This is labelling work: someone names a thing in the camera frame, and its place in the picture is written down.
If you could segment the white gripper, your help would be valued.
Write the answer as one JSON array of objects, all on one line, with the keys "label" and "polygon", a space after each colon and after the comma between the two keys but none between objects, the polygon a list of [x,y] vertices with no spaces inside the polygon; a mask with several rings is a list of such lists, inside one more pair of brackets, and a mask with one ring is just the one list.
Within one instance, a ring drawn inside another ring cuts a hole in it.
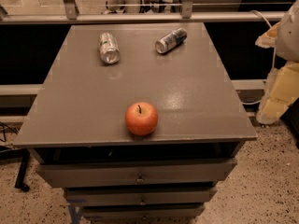
[{"label": "white gripper", "polygon": [[256,119],[261,124],[270,125],[299,98],[299,63],[296,63],[299,62],[299,0],[280,23],[257,38],[255,45],[264,49],[277,47],[277,56],[292,61],[280,69],[272,68],[268,74]]}]

